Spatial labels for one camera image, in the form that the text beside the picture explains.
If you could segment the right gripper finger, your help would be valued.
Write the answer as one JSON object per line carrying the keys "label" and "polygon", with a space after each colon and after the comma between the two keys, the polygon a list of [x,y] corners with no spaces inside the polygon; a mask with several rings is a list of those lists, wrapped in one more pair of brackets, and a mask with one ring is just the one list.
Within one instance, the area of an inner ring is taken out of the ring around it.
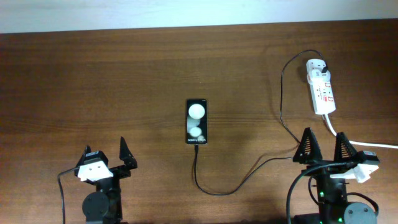
{"label": "right gripper finger", "polygon": [[320,147],[312,129],[305,128],[293,161],[299,164],[318,164],[322,160]]}
{"label": "right gripper finger", "polygon": [[333,158],[335,162],[351,161],[357,153],[357,150],[353,147],[343,132],[336,135],[335,153]]}

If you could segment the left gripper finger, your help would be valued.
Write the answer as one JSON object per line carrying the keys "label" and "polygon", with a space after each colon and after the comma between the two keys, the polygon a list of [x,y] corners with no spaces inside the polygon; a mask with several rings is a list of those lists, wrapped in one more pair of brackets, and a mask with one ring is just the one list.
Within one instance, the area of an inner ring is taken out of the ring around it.
{"label": "left gripper finger", "polygon": [[120,138],[119,158],[124,162],[124,165],[129,169],[137,168],[137,161],[130,152],[126,140],[122,136]]}
{"label": "left gripper finger", "polygon": [[80,157],[76,167],[91,164],[93,162],[102,161],[107,166],[108,158],[103,151],[92,151],[89,145],[85,146],[82,156]]}

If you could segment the black Samsung flip phone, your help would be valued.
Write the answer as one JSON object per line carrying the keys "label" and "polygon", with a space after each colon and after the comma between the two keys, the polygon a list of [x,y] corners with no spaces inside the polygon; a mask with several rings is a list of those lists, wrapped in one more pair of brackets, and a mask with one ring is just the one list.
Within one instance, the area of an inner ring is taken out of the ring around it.
{"label": "black Samsung flip phone", "polygon": [[207,114],[207,101],[205,99],[188,99],[186,101],[185,142],[187,144],[207,144]]}

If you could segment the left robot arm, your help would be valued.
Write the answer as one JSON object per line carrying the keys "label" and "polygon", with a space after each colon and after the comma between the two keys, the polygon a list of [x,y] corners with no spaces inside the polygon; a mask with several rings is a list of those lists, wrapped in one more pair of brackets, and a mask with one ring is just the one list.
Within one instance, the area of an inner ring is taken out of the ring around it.
{"label": "left robot arm", "polygon": [[119,159],[123,164],[110,168],[103,151],[85,147],[76,165],[75,176],[96,188],[82,203],[85,223],[114,224],[123,220],[120,180],[130,177],[131,170],[137,168],[137,161],[124,138],[120,138]]}

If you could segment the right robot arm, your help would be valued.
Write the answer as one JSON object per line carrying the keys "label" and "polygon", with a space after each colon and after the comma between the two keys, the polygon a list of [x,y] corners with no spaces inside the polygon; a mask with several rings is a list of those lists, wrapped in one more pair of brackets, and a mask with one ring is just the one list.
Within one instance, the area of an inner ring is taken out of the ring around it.
{"label": "right robot arm", "polygon": [[[363,194],[346,190],[348,179],[363,183],[379,168],[380,160],[374,152],[357,151],[344,133],[338,133],[333,160],[324,160],[312,129],[305,128],[293,161],[307,167],[296,177],[288,191],[286,214],[289,223],[377,222],[378,204]],[[318,212],[291,216],[293,189],[305,176],[316,181],[317,194],[310,193],[310,196],[318,206]]]}

